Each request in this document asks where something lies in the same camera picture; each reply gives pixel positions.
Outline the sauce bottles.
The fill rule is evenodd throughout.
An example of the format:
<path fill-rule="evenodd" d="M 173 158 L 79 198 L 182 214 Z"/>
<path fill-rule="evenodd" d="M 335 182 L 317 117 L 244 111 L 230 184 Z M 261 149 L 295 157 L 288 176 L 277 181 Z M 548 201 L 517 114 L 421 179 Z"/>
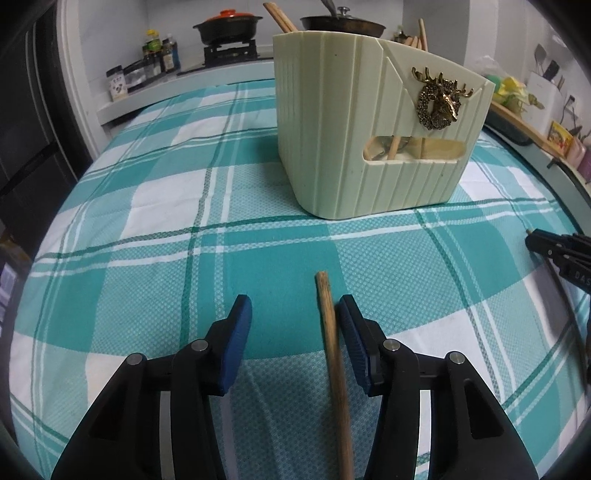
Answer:
<path fill-rule="evenodd" d="M 146 31 L 146 40 L 142 45 L 142 55 L 148 75 L 169 74 L 180 70 L 177 44 L 168 35 L 161 38 L 155 29 Z"/>

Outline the black pot orange lid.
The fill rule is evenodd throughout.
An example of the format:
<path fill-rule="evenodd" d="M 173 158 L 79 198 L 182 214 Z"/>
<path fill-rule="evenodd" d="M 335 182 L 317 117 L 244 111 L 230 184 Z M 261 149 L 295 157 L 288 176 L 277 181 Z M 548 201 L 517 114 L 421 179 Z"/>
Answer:
<path fill-rule="evenodd" d="M 238 12 L 235 9 L 222 10 L 217 16 L 193 26 L 199 32 L 205 46 L 219 46 L 231 43 L 249 42 L 256 35 L 256 28 L 262 16 Z"/>

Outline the cream utensil holder box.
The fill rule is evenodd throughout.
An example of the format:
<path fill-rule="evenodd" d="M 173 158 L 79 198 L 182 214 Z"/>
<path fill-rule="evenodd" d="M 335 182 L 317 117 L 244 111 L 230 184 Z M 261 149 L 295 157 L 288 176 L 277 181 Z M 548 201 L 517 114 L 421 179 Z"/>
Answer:
<path fill-rule="evenodd" d="M 280 161 L 297 203 L 342 220 L 451 199 L 488 114 L 493 84 L 385 39 L 298 31 L 273 39 Z M 409 137 L 367 161 L 376 136 Z"/>

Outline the wooden cutting board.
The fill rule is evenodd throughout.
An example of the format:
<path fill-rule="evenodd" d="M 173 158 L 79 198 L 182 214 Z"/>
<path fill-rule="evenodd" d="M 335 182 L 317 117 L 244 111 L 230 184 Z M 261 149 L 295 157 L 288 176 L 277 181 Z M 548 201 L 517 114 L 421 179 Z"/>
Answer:
<path fill-rule="evenodd" d="M 565 160 L 564 154 L 541 133 L 498 102 L 491 102 L 485 125 L 518 146 L 535 144 L 549 155 Z"/>

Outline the metal spoon left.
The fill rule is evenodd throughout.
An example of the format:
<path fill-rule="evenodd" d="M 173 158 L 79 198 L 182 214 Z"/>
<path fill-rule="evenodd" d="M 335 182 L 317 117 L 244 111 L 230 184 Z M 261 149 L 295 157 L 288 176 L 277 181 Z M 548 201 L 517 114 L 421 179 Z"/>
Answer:
<path fill-rule="evenodd" d="M 363 148 L 363 159 L 367 161 L 388 160 L 388 152 L 391 146 L 392 137 L 393 136 L 376 136 L 370 138 L 365 148 Z M 407 147 L 409 141 L 409 137 L 401 137 L 401 143 L 397 155 Z"/>

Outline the yellow packet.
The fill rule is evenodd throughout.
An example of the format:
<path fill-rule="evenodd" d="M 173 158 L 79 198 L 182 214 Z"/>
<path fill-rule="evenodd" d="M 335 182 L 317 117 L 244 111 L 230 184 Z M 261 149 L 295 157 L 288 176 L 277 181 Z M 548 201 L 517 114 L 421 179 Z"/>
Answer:
<path fill-rule="evenodd" d="M 551 121 L 547 139 L 565 157 L 573 140 L 572 134 L 555 120 Z"/>

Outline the white utensil caddy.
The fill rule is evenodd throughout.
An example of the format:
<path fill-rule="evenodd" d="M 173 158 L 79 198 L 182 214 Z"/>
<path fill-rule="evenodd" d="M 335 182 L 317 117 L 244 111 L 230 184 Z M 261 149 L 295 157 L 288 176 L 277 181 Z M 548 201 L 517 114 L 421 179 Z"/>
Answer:
<path fill-rule="evenodd" d="M 563 117 L 563 108 L 570 98 L 565 97 L 563 69 L 551 59 L 546 49 L 537 44 L 534 49 L 534 69 L 526 85 L 537 100 L 536 106 L 527 108 L 524 118 L 544 138 L 548 136 L 553 121 Z"/>

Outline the black wok with lid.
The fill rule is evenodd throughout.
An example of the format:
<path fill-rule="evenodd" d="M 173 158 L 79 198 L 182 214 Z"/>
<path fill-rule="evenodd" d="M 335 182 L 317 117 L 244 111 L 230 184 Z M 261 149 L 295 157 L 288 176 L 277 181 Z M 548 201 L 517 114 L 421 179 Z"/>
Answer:
<path fill-rule="evenodd" d="M 332 0 L 322 0 L 328 15 L 301 17 L 301 24 L 308 31 L 341 32 L 381 38 L 386 27 L 380 23 L 349 15 L 349 7 L 335 6 Z"/>

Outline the teal plaid tablecloth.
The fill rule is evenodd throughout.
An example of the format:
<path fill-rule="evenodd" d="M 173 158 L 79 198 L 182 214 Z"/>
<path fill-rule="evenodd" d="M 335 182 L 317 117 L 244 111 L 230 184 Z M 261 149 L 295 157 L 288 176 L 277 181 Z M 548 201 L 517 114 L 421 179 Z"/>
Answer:
<path fill-rule="evenodd" d="M 211 401 L 231 479 L 334 479 L 315 274 L 418 353 L 463 352 L 545 472 L 589 408 L 589 298 L 558 287 L 531 229 L 571 233 L 556 197 L 482 134 L 451 200 L 329 222 L 305 214 L 277 153 L 273 81 L 145 109 L 37 243 L 16 318 L 18 444 L 49 476 L 123 358 L 172 354 L 252 299 L 245 357 Z"/>

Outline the purple cup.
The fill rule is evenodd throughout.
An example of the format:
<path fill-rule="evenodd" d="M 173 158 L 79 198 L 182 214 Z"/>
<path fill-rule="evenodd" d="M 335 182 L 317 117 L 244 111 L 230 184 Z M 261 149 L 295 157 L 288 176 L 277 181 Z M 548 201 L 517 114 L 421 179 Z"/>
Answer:
<path fill-rule="evenodd" d="M 573 138 L 567 151 L 566 160 L 581 174 L 586 183 L 590 182 L 591 152 L 589 143 Z"/>

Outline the spice rack with jars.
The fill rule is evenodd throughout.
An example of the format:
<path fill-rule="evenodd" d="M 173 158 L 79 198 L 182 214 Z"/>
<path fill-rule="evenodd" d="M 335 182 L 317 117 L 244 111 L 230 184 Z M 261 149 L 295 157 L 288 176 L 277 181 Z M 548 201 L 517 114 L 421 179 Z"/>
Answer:
<path fill-rule="evenodd" d="M 118 65 L 106 73 L 106 82 L 113 102 L 127 97 L 130 93 L 148 85 L 160 74 L 160 61 L 153 56 L 137 60 L 126 67 Z"/>

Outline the bag of colourful sponges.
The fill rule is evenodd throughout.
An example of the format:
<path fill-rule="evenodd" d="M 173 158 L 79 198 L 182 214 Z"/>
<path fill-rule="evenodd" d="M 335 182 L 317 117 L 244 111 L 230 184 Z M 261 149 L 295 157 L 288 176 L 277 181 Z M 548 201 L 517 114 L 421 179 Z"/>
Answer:
<path fill-rule="evenodd" d="M 486 55 L 475 61 L 478 73 L 494 83 L 493 101 L 504 106 L 518 117 L 532 107 L 544 110 L 545 106 L 530 93 L 527 86 L 516 77 L 509 75 L 492 57 Z"/>

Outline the black refrigerator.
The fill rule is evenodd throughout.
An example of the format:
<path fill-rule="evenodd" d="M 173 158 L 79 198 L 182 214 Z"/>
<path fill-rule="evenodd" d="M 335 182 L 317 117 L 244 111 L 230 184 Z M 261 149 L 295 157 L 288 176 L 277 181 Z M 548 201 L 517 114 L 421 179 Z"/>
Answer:
<path fill-rule="evenodd" d="M 36 250 L 91 164 L 62 75 L 54 1 L 1 4 L 1 223 Z"/>

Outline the black gas stove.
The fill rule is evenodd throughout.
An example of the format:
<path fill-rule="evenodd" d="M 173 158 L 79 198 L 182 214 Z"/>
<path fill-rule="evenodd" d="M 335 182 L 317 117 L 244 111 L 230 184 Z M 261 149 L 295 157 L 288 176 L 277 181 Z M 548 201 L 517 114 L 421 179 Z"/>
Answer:
<path fill-rule="evenodd" d="M 259 53 L 255 40 L 235 44 L 205 46 L 204 59 L 194 66 L 181 69 L 177 76 L 185 76 L 204 69 L 271 59 L 273 59 L 273 54 Z"/>

